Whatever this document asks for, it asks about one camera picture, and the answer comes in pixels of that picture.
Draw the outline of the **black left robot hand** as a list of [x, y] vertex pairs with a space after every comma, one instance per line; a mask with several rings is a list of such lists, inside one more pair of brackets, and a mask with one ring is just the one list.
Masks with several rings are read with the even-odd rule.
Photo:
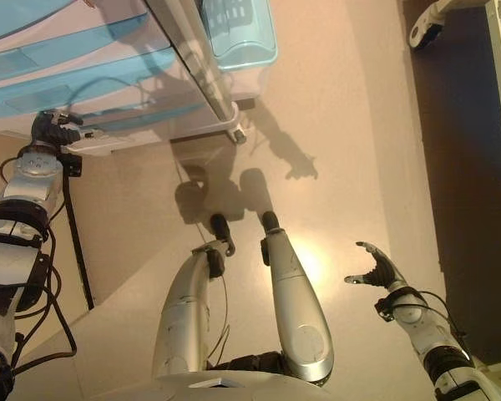
[[32, 143], [46, 143], [54, 147], [72, 145], [83, 139], [98, 139], [105, 135], [98, 128], [83, 129], [84, 120], [76, 114], [57, 109], [38, 112], [32, 128]]

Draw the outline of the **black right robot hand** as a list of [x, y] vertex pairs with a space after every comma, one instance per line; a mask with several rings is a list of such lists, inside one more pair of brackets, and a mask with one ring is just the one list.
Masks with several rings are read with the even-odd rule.
[[345, 277], [345, 283], [353, 285], [363, 284], [388, 289], [394, 282], [404, 281], [396, 265], [380, 248], [366, 241], [357, 241], [356, 245], [363, 248], [372, 256], [375, 266], [367, 273]]

